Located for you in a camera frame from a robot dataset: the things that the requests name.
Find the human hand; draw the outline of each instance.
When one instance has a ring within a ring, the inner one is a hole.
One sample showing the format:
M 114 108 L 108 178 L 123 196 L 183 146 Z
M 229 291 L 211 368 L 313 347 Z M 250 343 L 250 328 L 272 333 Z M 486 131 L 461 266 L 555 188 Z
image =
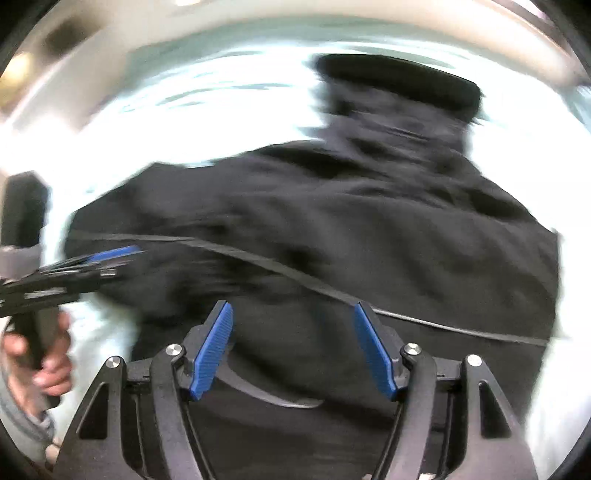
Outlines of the human hand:
M 8 376 L 8 386 L 17 404 L 29 415 L 38 416 L 40 408 L 38 396 L 31 394 L 31 381 L 45 395 L 58 397 L 72 389 L 72 362 L 67 356 L 70 348 L 70 317 L 60 312 L 59 328 L 55 341 L 43 359 L 43 369 L 22 375 L 22 369 L 17 367 L 18 357 L 27 352 L 27 340 L 16 333 L 6 333 L 2 342 L 2 350 L 11 366 Z

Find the black garment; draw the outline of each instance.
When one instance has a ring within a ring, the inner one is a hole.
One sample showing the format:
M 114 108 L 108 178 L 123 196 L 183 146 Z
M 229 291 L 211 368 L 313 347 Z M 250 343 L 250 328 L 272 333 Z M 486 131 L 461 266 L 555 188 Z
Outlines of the black garment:
M 273 258 L 393 312 L 548 338 L 557 237 L 462 156 L 478 88 L 379 56 L 327 56 L 318 67 L 335 114 L 321 141 L 272 145 L 205 168 L 153 165 L 75 214 L 67 255 L 129 243 L 82 240 L 79 231 L 196 236 Z M 282 441 L 292 449 L 281 470 L 263 457 L 248 472 L 245 463 L 216 457 L 220 479 L 324 479 L 331 470 L 358 479 L 360 470 L 371 472 L 392 405 L 369 377 L 349 306 L 238 260 L 180 244 L 137 244 L 147 253 L 134 277 L 103 289 L 144 316 L 134 357 L 182 340 L 226 299 L 235 311 L 237 371 L 328 399 L 314 413 L 286 411 L 291 420 L 272 427 L 262 412 L 277 407 L 243 410 L 243 395 L 220 386 L 204 395 L 194 408 L 209 412 L 202 419 L 217 418 L 204 435 L 209 451 L 247 426 L 253 438 L 272 430 L 276 449 Z M 523 417 L 542 348 L 382 320 L 432 355 L 484 357 Z M 322 415 L 334 429 L 316 428 L 320 420 L 311 419 Z M 338 433 L 343 424 L 364 440 Z M 264 455 L 247 436 L 245 461 Z M 372 461 L 353 455 L 366 448 L 375 452 Z

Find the blue gripper pad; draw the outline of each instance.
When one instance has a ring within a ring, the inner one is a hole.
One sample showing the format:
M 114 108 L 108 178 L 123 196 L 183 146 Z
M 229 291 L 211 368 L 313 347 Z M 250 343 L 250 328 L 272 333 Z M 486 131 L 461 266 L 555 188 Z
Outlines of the blue gripper pad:
M 128 247 L 115 248 L 114 250 L 107 250 L 92 255 L 86 263 L 102 262 L 104 260 L 111 260 L 112 258 L 123 257 L 124 255 L 131 255 L 140 252 L 137 245 L 129 245 Z
M 393 400 L 397 387 L 394 382 L 392 361 L 360 304 L 355 306 L 353 323 L 359 346 L 365 353 L 365 358 L 378 389 L 390 400 Z
M 217 366 L 232 333 L 233 324 L 232 306 L 226 303 L 195 357 L 193 382 L 189 387 L 193 400 L 201 399 L 201 395 L 211 388 Z

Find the yellow light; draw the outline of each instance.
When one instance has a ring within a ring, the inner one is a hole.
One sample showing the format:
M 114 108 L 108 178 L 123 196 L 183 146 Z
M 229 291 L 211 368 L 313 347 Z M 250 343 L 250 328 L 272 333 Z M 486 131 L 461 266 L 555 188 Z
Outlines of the yellow light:
M 7 86 L 20 85 L 29 75 L 32 63 L 33 59 L 30 53 L 15 55 L 8 63 L 0 80 Z
M 178 7 L 187 7 L 188 5 L 196 5 L 201 0 L 174 0 L 174 3 L 177 4 Z

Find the blue rubber pad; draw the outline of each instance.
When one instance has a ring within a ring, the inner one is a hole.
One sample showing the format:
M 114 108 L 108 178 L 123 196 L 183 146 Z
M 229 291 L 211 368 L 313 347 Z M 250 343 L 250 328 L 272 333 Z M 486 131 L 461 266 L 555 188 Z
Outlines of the blue rubber pad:
M 102 262 L 104 260 L 111 260 L 111 258 L 123 257 L 124 255 L 131 255 L 140 252 L 140 248 L 137 245 L 130 245 L 128 247 L 115 248 L 114 250 L 107 250 L 105 252 L 99 252 L 92 255 L 86 263 Z
M 232 333 L 233 323 L 232 306 L 226 303 L 195 357 L 193 382 L 189 388 L 193 400 L 199 400 L 211 388 L 217 366 Z
M 354 325 L 359 346 L 365 353 L 365 358 L 378 389 L 390 400 L 393 400 L 397 387 L 394 382 L 392 361 L 361 305 L 355 306 Z

